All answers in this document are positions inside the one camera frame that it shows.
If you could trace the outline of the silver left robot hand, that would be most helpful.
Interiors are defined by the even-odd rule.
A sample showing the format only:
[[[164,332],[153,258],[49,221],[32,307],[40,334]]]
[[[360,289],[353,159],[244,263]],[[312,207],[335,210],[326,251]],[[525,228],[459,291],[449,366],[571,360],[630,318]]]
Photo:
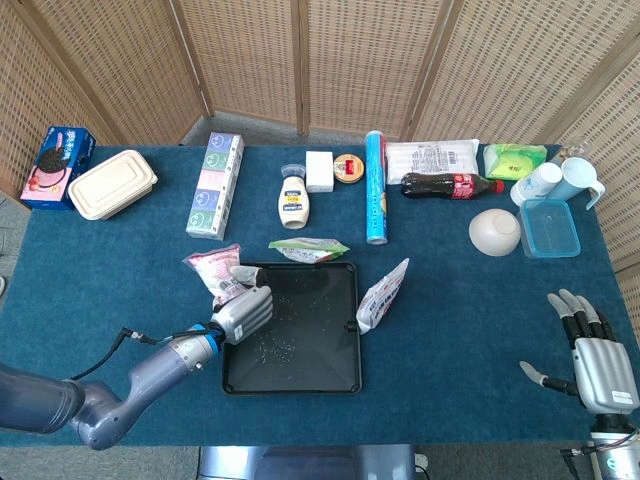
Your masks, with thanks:
[[[257,266],[230,267],[230,274],[245,290],[222,306],[216,306],[211,318],[211,335],[219,351],[224,344],[238,345],[267,324],[273,317],[272,290],[266,270]]]

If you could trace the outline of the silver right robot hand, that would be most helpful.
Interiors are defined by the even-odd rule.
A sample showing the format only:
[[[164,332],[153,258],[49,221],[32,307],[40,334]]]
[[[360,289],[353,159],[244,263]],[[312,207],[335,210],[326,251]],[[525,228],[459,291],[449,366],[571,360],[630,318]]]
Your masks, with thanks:
[[[593,415],[629,415],[639,408],[639,393],[626,347],[606,316],[583,296],[566,289],[547,295],[568,340],[574,379],[543,374],[530,363],[519,366],[535,384],[577,396]]]

